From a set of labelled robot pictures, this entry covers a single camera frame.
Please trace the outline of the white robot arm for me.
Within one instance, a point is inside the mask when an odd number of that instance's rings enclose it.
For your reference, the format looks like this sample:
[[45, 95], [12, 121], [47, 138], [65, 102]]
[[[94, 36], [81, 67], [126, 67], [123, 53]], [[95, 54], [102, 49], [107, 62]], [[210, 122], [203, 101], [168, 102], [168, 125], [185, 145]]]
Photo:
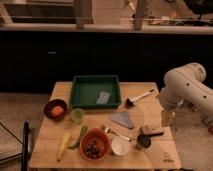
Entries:
[[213, 89], [203, 84], [206, 70], [199, 63], [189, 63], [169, 70], [164, 75], [165, 86], [161, 89], [158, 100], [162, 106], [161, 125], [169, 126], [175, 116], [175, 110], [183, 101], [198, 107], [203, 115], [202, 122], [213, 127]]

